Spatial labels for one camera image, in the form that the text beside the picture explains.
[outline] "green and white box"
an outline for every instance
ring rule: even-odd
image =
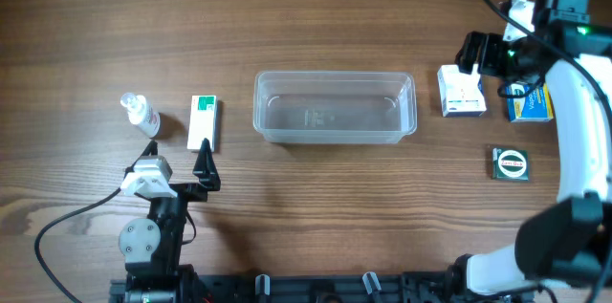
[[[498,180],[529,181],[527,152],[494,148],[493,178]]]
[[[193,151],[200,150],[202,141],[204,138],[207,138],[210,141],[210,150],[214,151],[217,105],[216,96],[191,97],[191,118],[189,121],[187,149]]]

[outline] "clear plastic container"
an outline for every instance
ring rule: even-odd
[[[266,141],[397,143],[417,128],[408,73],[261,72],[253,126]]]

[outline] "wire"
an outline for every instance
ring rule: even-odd
[[[496,299],[496,298],[504,297],[504,296],[507,296],[507,295],[515,296],[515,295],[522,294],[522,293],[525,293],[525,292],[534,292],[534,291],[537,291],[539,293],[546,292],[551,297],[551,302],[552,303],[558,303],[557,297],[555,296],[555,293],[550,288],[547,288],[547,287],[545,287],[545,286],[543,286],[541,284],[537,284],[535,286],[527,287],[527,288],[523,288],[523,289],[516,289],[516,290],[505,291],[505,292],[498,292],[496,294],[491,294],[491,295],[477,294],[476,298],[478,298],[478,299]]]
[[[610,109],[610,103],[608,101],[608,96],[603,92],[603,90],[601,89],[600,84],[591,76],[591,74],[589,74],[589,72],[587,72],[586,69],[584,69],[581,65],[579,65],[578,62],[572,56],[570,56],[568,53],[558,49],[557,47],[555,47],[552,44],[548,43],[546,40],[542,39],[541,37],[535,35],[533,32],[531,32],[531,31],[527,30],[526,28],[524,28],[523,26],[521,26],[518,22],[512,20],[508,15],[504,14],[491,0],[483,0],[483,1],[499,17],[501,17],[502,19],[506,20],[506,22],[508,22],[509,24],[513,25],[518,30],[520,30],[520,31],[524,32],[525,34],[527,34],[527,36],[532,38],[540,46],[546,48],[551,53],[555,54],[559,58],[561,58],[561,59],[565,60],[566,62],[568,62],[570,65],[572,65],[574,68],[576,68],[576,70],[578,70],[579,73],[581,73],[584,76],[584,78],[593,87],[593,90],[595,91],[595,94],[597,95],[597,98],[601,102],[601,107],[603,108],[603,111],[605,113],[605,117],[607,118],[607,121],[608,121],[608,132],[610,132],[612,134],[612,109]],[[591,293],[589,294],[589,298],[586,301],[587,303],[595,302],[595,299],[597,298],[597,295],[600,293],[601,288],[603,287],[603,285],[605,285],[605,282],[608,279],[609,273],[612,270],[611,268],[612,268],[612,239],[609,242],[608,253],[607,253],[606,257],[605,257],[605,261],[604,261],[603,267],[601,269],[600,275],[598,277],[598,280],[597,280],[596,284],[593,286],[593,289],[591,290]]]
[[[34,252],[36,253],[36,259],[38,259],[38,263],[40,264],[40,266],[42,267],[42,269],[47,273],[47,275],[49,275],[49,278],[51,279],[51,281],[54,282],[54,284],[57,286],[57,288],[62,291],[68,298],[70,298],[70,300],[72,300],[75,303],[81,303],[81,301],[79,301],[73,294],[71,294],[68,289],[66,289],[66,287],[64,287],[59,280],[57,280],[57,277],[55,277],[54,273],[51,271],[51,269],[49,269],[49,266],[47,266],[47,263],[45,262],[45,260],[42,257],[42,254],[40,253],[40,240],[42,239],[42,236],[45,234],[45,232],[47,232],[50,228],[54,227],[56,224],[61,223],[71,217],[75,217],[78,214],[81,214],[85,211],[89,211],[92,208],[96,208],[98,206],[101,206],[102,204],[110,201],[111,199],[113,199],[116,195],[118,195],[121,192],[120,188],[117,188],[113,193],[111,193],[108,197],[102,199],[101,201],[97,202],[97,203],[93,203],[89,206],[86,206],[84,208],[80,208],[76,211],[72,211],[70,213],[67,213],[59,218],[57,218],[56,220],[50,222],[48,225],[46,225],[44,228],[42,228],[42,230],[40,230],[40,232],[38,232],[38,235],[36,235],[36,240],[34,241]]]
[[[612,233],[610,233],[610,244],[612,245]],[[600,294],[601,289],[605,285],[605,282],[610,276],[610,268],[612,268],[612,250],[608,251],[608,254],[605,257],[603,270],[601,270],[600,277],[597,279],[597,282],[591,289],[591,293],[589,293],[586,298],[586,303],[594,303],[597,296]]]
[[[189,214],[189,211],[187,212],[187,219],[189,220],[189,222],[191,223],[191,226],[193,227],[193,237],[191,238],[191,240],[183,241],[183,243],[181,244],[182,246],[188,245],[191,242],[193,242],[193,240],[195,240],[195,235],[196,235],[195,223],[193,223],[193,218],[191,218],[191,215]]]
[[[503,97],[503,98],[524,98],[524,97],[528,97],[535,89],[541,87],[544,84],[544,78],[540,77],[540,78],[537,79],[537,81],[534,84],[530,84],[529,85],[529,89],[525,93],[516,94],[516,95],[504,93],[506,88],[510,87],[513,84],[514,84],[513,82],[504,82],[504,83],[502,83],[497,88],[497,95],[499,97]]]

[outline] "spray bottle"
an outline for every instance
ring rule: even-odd
[[[138,127],[148,138],[153,138],[160,132],[160,114],[151,107],[145,97],[125,93],[120,102],[127,110],[127,117],[132,125]]]

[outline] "wood grain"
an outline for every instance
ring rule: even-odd
[[[609,0],[590,10],[610,25]],[[473,30],[503,23],[480,0],[0,0],[0,301],[65,301],[33,238],[115,189],[146,146],[118,104],[126,91],[172,125],[160,153],[175,182],[192,180],[190,96],[223,101],[223,187],[190,206],[198,238],[182,257],[200,273],[442,270],[510,244],[555,201],[557,132],[509,124],[493,79],[484,117],[441,117],[435,74]],[[272,69],[408,71],[417,132],[389,146],[264,142],[253,83]],[[490,179],[495,145],[529,152],[529,183]],[[119,232],[146,211],[118,197],[52,229],[43,253],[76,296],[104,302],[124,276]]]

